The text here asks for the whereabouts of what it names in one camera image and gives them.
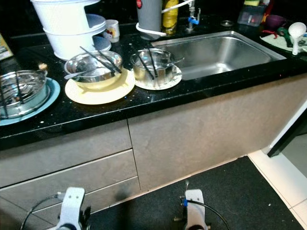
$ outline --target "purple bowl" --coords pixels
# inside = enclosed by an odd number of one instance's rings
[[[265,20],[265,27],[267,30],[276,31],[279,27],[284,26],[287,20],[278,15],[269,15]]]

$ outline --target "faucet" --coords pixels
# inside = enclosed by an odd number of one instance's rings
[[[194,30],[193,24],[198,25],[200,23],[200,15],[201,15],[201,9],[198,8],[198,14],[197,17],[194,16],[195,14],[195,0],[189,3],[189,11],[190,11],[190,17],[188,19],[189,25],[187,27],[187,32],[190,33]]]

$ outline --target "blue faucet handle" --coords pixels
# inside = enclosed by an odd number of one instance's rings
[[[192,23],[192,24],[196,24],[196,25],[198,25],[198,24],[200,23],[199,20],[196,20],[196,19],[191,18],[191,17],[189,17],[188,22],[189,22],[189,23]]]

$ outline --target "backsplash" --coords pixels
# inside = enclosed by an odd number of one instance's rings
[[[218,14],[236,20],[243,0],[196,0],[202,14]],[[307,21],[306,0],[275,0],[272,13],[290,20]],[[120,24],[137,22],[135,0],[102,0],[85,7],[87,13],[95,13],[106,19],[116,19]],[[179,9],[180,17],[189,15],[188,7]],[[30,0],[7,0],[0,4],[0,31],[6,36],[42,33],[42,26]]]

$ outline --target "blue plate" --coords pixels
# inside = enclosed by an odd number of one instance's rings
[[[17,118],[12,118],[12,119],[2,119],[0,120],[0,126],[7,126],[10,124],[14,124],[23,120],[26,120],[30,117],[35,116],[36,114],[42,112],[43,110],[47,109],[52,103],[54,103],[54,101],[57,99],[59,92],[60,92],[60,86],[58,84],[58,82],[56,80],[53,80],[51,78],[47,78],[47,82],[46,82],[47,86],[50,88],[50,95],[49,98],[46,100],[46,102],[39,107],[37,110],[21,116],[21,117],[17,117]]]

